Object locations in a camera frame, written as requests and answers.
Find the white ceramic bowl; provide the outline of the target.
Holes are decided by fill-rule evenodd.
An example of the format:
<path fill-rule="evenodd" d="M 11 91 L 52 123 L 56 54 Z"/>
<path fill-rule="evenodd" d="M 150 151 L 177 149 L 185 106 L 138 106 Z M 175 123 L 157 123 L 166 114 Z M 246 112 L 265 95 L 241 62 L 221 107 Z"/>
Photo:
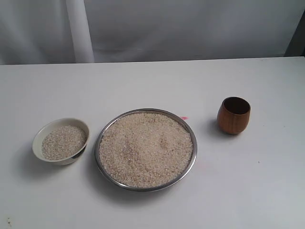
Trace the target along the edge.
<path fill-rule="evenodd" d="M 83 147 L 74 155 L 72 155 L 71 157 L 67 157 L 65 159 L 62 160 L 47 160 L 43 154 L 42 154 L 42 150 L 41 150 L 41 146 L 42 146 L 42 142 L 44 140 L 44 138 L 51 133 L 52 131 L 54 131 L 55 129 L 59 128 L 60 126 L 67 126 L 67 125 L 72 125 L 72 126 L 77 126 L 79 128 L 81 128 L 87 135 L 87 140 L 85 142 L 85 144 L 83 145 Z M 34 137 L 34 140 L 32 142 L 32 151 L 34 153 L 34 155 L 44 161 L 44 162 L 48 162 L 51 163 L 52 165 L 59 165 L 59 166 L 65 166 L 71 163 L 74 163 L 75 161 L 77 161 L 79 159 L 79 157 L 83 154 L 83 152 L 86 149 L 87 143 L 89 141 L 90 138 L 90 129 L 89 127 L 80 119 L 75 119 L 75 118 L 62 118 L 62 119 L 57 119 L 54 120 L 52 122 L 50 122 L 49 124 L 47 124 L 46 126 L 44 126 Z"/>

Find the rice in steel tray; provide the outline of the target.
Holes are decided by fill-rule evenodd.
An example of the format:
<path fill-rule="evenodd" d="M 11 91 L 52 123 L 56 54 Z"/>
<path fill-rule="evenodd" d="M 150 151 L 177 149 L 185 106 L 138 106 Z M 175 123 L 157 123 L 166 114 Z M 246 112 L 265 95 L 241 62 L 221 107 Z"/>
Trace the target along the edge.
<path fill-rule="evenodd" d="M 119 118 L 104 132 L 99 146 L 107 174 L 136 188 L 174 180 L 189 165 L 192 152 L 189 132 L 174 119 L 154 113 Z"/>

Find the white rice grains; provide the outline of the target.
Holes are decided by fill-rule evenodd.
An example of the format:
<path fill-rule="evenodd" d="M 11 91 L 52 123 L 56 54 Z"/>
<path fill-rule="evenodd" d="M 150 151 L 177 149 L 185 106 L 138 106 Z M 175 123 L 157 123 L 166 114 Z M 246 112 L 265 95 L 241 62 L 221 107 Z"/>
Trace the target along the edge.
<path fill-rule="evenodd" d="M 47 160 L 62 160 L 77 153 L 87 140 L 86 133 L 77 126 L 60 126 L 43 140 L 41 150 Z"/>

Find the brown wooden cup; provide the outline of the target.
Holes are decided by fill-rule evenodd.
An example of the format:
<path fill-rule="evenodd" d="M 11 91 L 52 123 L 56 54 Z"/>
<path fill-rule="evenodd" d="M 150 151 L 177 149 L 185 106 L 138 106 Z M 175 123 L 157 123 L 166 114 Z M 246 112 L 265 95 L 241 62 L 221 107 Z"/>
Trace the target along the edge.
<path fill-rule="evenodd" d="M 245 99 L 227 97 L 219 108 L 216 121 L 223 132 L 238 135 L 246 129 L 250 120 L 250 112 L 251 106 Z"/>

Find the round steel tray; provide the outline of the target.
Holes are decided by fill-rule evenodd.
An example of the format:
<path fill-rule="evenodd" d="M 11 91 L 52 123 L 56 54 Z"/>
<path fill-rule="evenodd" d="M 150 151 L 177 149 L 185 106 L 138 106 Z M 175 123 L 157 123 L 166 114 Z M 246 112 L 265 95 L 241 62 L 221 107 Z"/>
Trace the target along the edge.
<path fill-rule="evenodd" d="M 160 114 L 160 115 L 164 115 L 164 116 L 167 116 L 167 117 L 173 119 L 174 121 L 179 123 L 190 134 L 191 142 L 193 145 L 191 158 L 189 159 L 189 162 L 187 163 L 186 169 L 184 169 L 180 175 L 178 175 L 176 178 L 173 178 L 171 181 L 169 181 L 165 184 L 159 185 L 159 186 L 155 186 L 155 187 L 132 187 L 132 186 L 125 185 L 122 182 L 115 180 L 114 178 L 111 177 L 110 174 L 108 174 L 106 172 L 105 168 L 103 167 L 103 165 L 101 163 L 100 155 L 99 155 L 100 143 L 102 142 L 102 138 L 103 138 L 106 130 L 108 130 L 109 127 L 111 127 L 116 121 L 118 121 L 122 117 L 125 117 L 128 115 L 133 115 L 133 114 L 141 114 L 141 113 Z M 194 165 L 194 162 L 196 160 L 196 156 L 197 156 L 197 141 L 196 141 L 196 137 L 195 137 L 192 129 L 189 127 L 189 125 L 181 117 L 179 117 L 171 112 L 161 110 L 161 109 L 155 109 L 155 108 L 141 108 L 141 109 L 131 110 L 131 111 L 125 112 L 125 113 L 117 116 L 116 118 L 112 119 L 101 130 L 101 132 L 95 142 L 95 146 L 94 146 L 94 157 L 95 157 L 97 167 L 98 167 L 99 171 L 101 172 L 101 174 L 103 174 L 108 181 L 115 184 L 116 186 L 129 190 L 129 191 L 134 191 L 134 192 L 154 192 L 154 191 L 159 191 L 159 190 L 168 188 L 168 187 L 176 184 L 181 179 L 183 179 L 188 174 L 188 172 L 191 170 L 191 168 Z"/>

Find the white backdrop curtain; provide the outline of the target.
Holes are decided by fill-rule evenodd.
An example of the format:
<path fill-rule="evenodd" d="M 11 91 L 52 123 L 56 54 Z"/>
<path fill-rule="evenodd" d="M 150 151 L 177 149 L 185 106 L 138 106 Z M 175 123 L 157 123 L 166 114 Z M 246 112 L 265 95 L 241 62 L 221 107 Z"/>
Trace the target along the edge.
<path fill-rule="evenodd" d="M 302 0 L 3 0 L 1 64 L 281 57 Z"/>

